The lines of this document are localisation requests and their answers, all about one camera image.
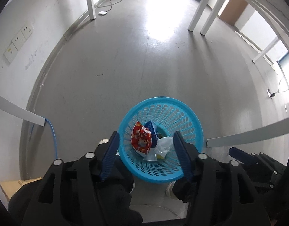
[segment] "wall outlet with plug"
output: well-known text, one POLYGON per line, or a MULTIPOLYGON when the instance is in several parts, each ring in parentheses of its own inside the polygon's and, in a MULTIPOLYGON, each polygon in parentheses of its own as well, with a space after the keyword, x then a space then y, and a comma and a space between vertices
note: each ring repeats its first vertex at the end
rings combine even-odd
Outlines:
POLYGON ((25 39, 29 38, 29 36, 32 34, 33 31, 34 28, 31 22, 27 22, 21 29, 21 32, 23 33, 25 39))
POLYGON ((19 31, 18 34, 11 40, 13 44, 15 45, 17 50, 20 50, 25 43, 26 39, 23 36, 22 31, 19 31))
POLYGON ((15 45, 11 42, 11 44, 8 46, 8 48, 4 52, 4 55, 7 58, 7 60, 10 63, 12 63, 12 61, 16 57, 17 53, 18 53, 18 50, 16 49, 15 45))

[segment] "basket rim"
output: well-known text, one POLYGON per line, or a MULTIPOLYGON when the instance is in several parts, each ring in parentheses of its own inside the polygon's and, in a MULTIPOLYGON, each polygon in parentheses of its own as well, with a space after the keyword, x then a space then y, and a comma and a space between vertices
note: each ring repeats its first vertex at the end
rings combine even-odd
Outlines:
POLYGON ((187 113, 187 115, 189 117, 191 117, 191 120, 193 122, 196 122, 196 125, 199 126, 200 130, 197 131, 196 134, 196 148, 198 149, 199 152, 202 151, 203 148, 203 130, 202 130, 202 126, 201 123, 197 117, 197 115, 192 111, 192 109, 187 106, 185 103, 183 103, 180 100, 177 100, 175 98, 170 98, 170 97, 154 97, 154 98, 149 98, 146 99, 144 101, 141 101, 140 103, 136 104, 134 107, 132 107, 127 114, 124 116, 124 118, 122 119, 119 128, 118 128, 118 133, 119 133, 119 137, 120 137, 120 145, 118 148, 118 152, 120 157, 122 157, 122 162, 124 163, 124 165, 128 168, 128 170, 135 176, 137 176, 138 178, 145 180, 147 182, 152 182, 152 183, 165 183, 165 182, 171 182, 177 179, 180 179, 183 177, 183 171, 181 170, 181 172, 176 172, 174 174, 171 175, 167 175, 164 177, 160 177, 158 179, 152 179, 150 177, 148 177, 147 175, 142 175, 141 173, 139 173, 139 170, 135 168, 135 166, 130 165, 130 163, 127 162, 127 154, 124 150, 123 147, 123 133, 125 132, 127 123, 129 123, 129 121, 132 119, 132 117, 135 115, 136 112, 138 112, 141 108, 144 108, 147 105, 156 105, 159 104, 158 102, 165 102, 166 104, 170 105, 176 105, 176 106, 181 106, 181 108, 183 109, 184 112, 187 113))

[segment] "white plastic bag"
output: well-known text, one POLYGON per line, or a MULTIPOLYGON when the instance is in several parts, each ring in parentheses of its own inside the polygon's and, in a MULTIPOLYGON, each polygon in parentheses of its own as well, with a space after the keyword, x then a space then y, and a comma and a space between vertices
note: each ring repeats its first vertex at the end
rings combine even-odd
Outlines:
POLYGON ((158 158, 164 159, 166 154, 173 148, 173 138, 165 137, 158 139, 155 152, 158 158))

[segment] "blue snack wrapper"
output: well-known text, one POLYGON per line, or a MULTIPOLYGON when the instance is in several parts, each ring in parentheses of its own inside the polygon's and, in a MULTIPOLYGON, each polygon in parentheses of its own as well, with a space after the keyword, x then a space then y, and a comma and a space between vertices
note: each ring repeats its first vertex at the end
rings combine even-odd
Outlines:
POLYGON ((157 125, 153 121, 148 121, 144 127, 148 128, 152 135, 152 145, 151 148, 155 148, 157 145, 157 140, 159 139, 157 136, 157 125))

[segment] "red snack wrapper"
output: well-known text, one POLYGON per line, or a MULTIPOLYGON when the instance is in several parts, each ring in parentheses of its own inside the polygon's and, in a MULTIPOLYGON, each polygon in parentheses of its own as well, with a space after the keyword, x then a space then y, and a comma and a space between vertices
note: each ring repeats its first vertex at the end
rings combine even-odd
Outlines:
POLYGON ((131 134, 131 144, 133 148, 142 156, 150 151, 152 145, 152 135, 148 128, 144 127, 139 121, 136 122, 131 134))

